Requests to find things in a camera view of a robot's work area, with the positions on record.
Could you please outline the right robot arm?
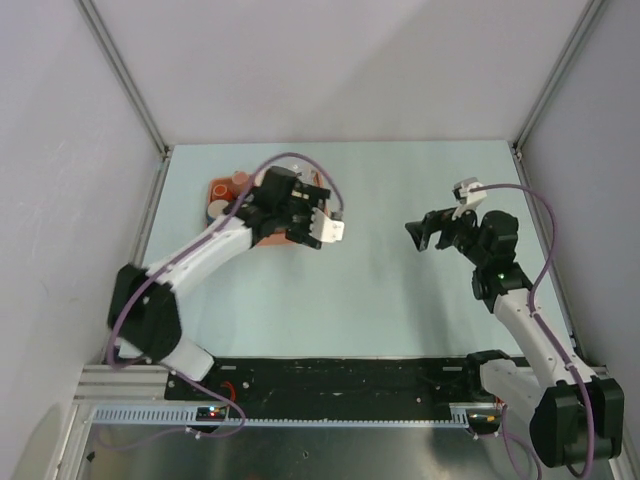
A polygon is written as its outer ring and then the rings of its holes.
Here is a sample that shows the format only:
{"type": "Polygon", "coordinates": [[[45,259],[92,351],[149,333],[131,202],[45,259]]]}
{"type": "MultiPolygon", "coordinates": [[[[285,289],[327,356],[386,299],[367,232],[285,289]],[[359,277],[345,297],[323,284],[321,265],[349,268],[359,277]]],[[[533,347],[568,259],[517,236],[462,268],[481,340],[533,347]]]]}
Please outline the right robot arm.
{"type": "Polygon", "coordinates": [[[533,284],[516,261],[519,221],[499,210],[477,217],[436,210],[405,225],[417,250],[439,234],[437,249],[455,248],[475,267],[474,297],[506,327],[532,369],[519,370],[499,350],[468,355],[464,393],[476,401],[497,397],[527,423],[532,446],[548,467],[613,459],[623,444],[624,392],[601,378],[561,341],[540,308],[529,306],[533,284]]]}

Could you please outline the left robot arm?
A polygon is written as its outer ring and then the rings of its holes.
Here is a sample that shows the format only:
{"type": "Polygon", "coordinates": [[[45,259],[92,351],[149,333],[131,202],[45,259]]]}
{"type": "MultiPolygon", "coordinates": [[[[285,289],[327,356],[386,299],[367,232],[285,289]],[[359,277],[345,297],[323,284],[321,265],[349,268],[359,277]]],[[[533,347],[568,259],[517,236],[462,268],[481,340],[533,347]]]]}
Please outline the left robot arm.
{"type": "Polygon", "coordinates": [[[147,267],[127,264],[116,277],[107,325],[140,355],[187,376],[201,399],[214,397],[222,376],[211,353],[183,331],[179,303],[216,269],[276,234],[313,249],[341,235],[328,215],[329,189],[272,166],[259,184],[228,202],[182,250],[147,267]]]}

